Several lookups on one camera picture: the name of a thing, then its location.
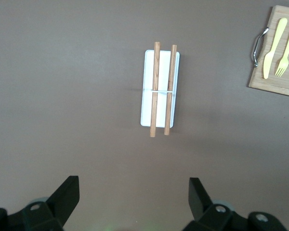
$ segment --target metal handle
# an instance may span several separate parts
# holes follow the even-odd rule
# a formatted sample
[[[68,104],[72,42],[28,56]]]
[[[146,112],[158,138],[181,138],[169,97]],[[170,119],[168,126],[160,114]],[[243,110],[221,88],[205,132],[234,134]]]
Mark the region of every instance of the metal handle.
[[[253,52],[253,58],[254,58],[254,66],[257,67],[258,66],[258,61],[257,61],[257,49],[258,49],[258,45],[259,45],[259,41],[260,41],[260,38],[263,37],[267,32],[269,31],[269,28],[267,27],[262,34],[260,34],[257,38],[257,42],[256,42],[256,45],[255,45],[255,48],[254,48],[254,52]]]

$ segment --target plastic fork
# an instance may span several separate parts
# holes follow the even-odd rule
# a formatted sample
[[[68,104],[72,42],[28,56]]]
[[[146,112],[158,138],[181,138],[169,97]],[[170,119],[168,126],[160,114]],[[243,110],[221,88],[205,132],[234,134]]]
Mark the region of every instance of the plastic fork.
[[[285,70],[287,69],[287,67],[289,65],[288,55],[289,55],[289,39],[288,39],[288,43],[286,45],[284,55],[281,58],[281,60],[279,61],[279,65],[278,65],[277,71],[275,73],[275,76],[281,77],[284,74]]]
[[[276,51],[279,40],[284,33],[285,27],[287,25],[288,19],[281,18],[277,24],[277,28],[275,31],[275,36],[273,39],[271,50],[264,56],[263,60],[263,78],[267,79],[269,77],[270,67],[273,60],[274,53]]]

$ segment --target cutting board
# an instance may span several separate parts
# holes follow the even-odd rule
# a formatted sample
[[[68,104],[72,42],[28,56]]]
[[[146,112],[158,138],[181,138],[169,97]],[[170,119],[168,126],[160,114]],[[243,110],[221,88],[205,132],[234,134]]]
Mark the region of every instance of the cutting board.
[[[264,56],[270,51],[275,36],[275,31],[279,19],[287,18],[288,23],[275,51],[268,79],[263,78]],[[281,77],[276,77],[275,72],[279,61],[284,54],[284,50],[289,38],[289,7],[275,6],[268,22],[269,31],[264,35],[263,47],[258,57],[258,66],[254,68],[250,79],[249,87],[266,90],[289,96],[289,66]]]

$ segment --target wooden chopstick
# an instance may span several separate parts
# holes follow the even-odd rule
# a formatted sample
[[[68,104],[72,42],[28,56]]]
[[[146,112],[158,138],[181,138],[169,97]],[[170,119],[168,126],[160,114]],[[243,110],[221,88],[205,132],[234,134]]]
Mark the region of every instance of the wooden chopstick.
[[[168,76],[168,89],[167,89],[168,91],[173,90],[173,78],[174,78],[176,53],[177,53],[177,45],[172,45],[171,55],[170,55],[169,76]],[[165,118],[165,129],[164,129],[164,135],[167,135],[167,136],[170,133],[171,102],[172,102],[172,92],[167,92],[166,118]]]
[[[160,42],[155,42],[154,43],[154,64],[153,64],[153,90],[158,90],[159,51],[160,51]],[[158,92],[153,92],[152,93],[150,137],[155,137],[157,110],[158,110]]]

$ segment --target bolt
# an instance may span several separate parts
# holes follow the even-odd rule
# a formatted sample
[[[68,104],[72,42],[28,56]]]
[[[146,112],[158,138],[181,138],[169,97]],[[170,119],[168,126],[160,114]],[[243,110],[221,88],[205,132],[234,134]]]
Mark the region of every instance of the bolt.
[[[263,222],[269,221],[269,219],[265,215],[260,214],[260,213],[256,215],[256,218],[258,219],[258,221],[263,221]]]
[[[217,212],[219,212],[219,213],[224,213],[224,212],[226,212],[226,209],[224,208],[224,207],[222,207],[222,206],[216,206],[215,207],[215,209],[217,210]]]
[[[33,205],[33,206],[30,208],[31,211],[32,211],[32,210],[37,210],[37,209],[39,209],[39,204]]]

